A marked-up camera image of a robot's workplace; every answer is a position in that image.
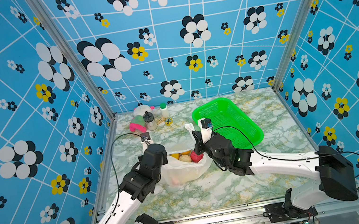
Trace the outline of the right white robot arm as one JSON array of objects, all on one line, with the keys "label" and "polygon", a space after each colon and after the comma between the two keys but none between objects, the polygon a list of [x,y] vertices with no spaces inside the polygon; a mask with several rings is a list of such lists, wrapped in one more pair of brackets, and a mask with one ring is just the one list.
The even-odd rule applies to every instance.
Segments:
[{"label": "right white robot arm", "polygon": [[317,215],[315,205],[329,198],[355,201],[358,193],[353,164],[329,146],[308,153],[259,153],[239,149],[231,140],[214,133],[195,136],[195,152],[206,153],[221,170],[237,176],[282,174],[308,178],[308,181],[285,192],[285,200],[273,215],[301,219]]}]

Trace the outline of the translucent white plastic bag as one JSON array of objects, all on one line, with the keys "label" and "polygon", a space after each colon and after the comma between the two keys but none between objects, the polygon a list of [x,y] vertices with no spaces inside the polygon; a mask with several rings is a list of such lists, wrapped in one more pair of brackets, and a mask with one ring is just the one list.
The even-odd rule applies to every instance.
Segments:
[{"label": "translucent white plastic bag", "polygon": [[204,154],[198,162],[185,162],[179,159],[183,155],[191,158],[195,146],[195,139],[192,135],[195,130],[193,124],[186,123],[184,127],[189,132],[186,138],[181,137],[171,144],[163,144],[167,152],[168,163],[162,167],[161,184],[176,187],[196,180],[208,171],[213,162],[207,154]]}]

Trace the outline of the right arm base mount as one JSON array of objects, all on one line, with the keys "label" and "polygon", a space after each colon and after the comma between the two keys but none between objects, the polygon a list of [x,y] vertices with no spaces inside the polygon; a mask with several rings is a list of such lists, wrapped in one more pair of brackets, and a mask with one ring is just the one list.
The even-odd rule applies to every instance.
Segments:
[{"label": "right arm base mount", "polygon": [[264,207],[264,212],[262,213],[264,218],[268,218],[270,222],[278,223],[288,220],[295,219],[304,219],[312,216],[317,216],[317,210],[315,207],[310,207],[310,209],[302,210],[295,208],[293,206],[285,206],[285,203],[273,203],[267,204]]}]

